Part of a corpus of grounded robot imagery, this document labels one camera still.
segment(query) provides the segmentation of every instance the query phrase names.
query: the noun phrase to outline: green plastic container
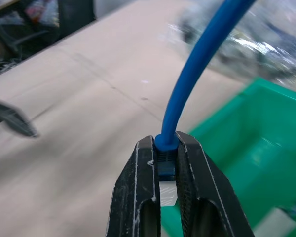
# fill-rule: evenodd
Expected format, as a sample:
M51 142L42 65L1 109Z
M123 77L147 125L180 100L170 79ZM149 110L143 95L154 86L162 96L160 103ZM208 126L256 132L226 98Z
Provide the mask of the green plastic container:
M252 228L296 202L296 92L258 79L191 135L229 178ZM161 219L170 237L183 236L177 206Z

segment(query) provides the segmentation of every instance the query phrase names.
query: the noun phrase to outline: green bin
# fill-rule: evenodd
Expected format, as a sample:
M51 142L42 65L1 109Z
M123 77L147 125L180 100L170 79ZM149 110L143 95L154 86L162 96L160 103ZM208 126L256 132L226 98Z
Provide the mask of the green bin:
M252 228L296 202L296 92L258 79L191 135L229 178ZM161 222L183 236L177 206L163 207Z

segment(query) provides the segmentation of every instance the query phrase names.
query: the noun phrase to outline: blue cable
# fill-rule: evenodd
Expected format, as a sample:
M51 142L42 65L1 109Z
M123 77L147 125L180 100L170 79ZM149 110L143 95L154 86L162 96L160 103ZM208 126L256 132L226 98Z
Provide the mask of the blue cable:
M155 144L161 152L175 150L176 127L197 80L215 52L255 0L225 0L195 45L173 89Z

